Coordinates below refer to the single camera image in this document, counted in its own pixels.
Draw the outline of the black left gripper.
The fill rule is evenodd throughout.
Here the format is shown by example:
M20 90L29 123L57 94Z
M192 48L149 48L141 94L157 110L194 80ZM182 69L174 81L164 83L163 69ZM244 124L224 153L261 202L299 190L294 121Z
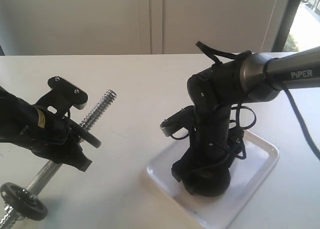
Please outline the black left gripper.
M57 116L48 109L30 105L23 109L23 128L17 135L17 145L34 155L55 163L72 166L85 172L92 164L80 146L80 140L70 128L71 112Z

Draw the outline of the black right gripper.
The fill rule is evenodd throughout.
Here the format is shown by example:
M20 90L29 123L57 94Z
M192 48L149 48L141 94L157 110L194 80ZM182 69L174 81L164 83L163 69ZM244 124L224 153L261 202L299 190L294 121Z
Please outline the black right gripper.
M231 153L210 158L203 150L190 146L185 154L171 167L174 179L182 183L190 195L217 197L222 195L231 183L230 166L241 147L231 147Z

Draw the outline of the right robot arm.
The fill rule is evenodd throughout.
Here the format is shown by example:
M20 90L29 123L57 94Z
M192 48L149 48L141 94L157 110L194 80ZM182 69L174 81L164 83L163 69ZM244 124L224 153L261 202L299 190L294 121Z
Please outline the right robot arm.
M204 44L199 47L213 65L188 79L193 104L162 125L169 136L183 128L188 131L189 148L172 165L171 173L189 194L216 197L227 190L234 160L247 157L240 111L249 103L272 101L281 91L287 94L309 147L319 156L290 94L291 89L319 87L318 47L280 58L250 51L225 53Z

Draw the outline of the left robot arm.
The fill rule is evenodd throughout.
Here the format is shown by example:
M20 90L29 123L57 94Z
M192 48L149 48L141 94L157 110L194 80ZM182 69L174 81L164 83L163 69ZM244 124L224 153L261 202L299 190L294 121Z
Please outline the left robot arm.
M85 172L92 161L84 155L71 121L70 110L57 116L41 105L29 104L0 89L1 143L16 145L37 157Z

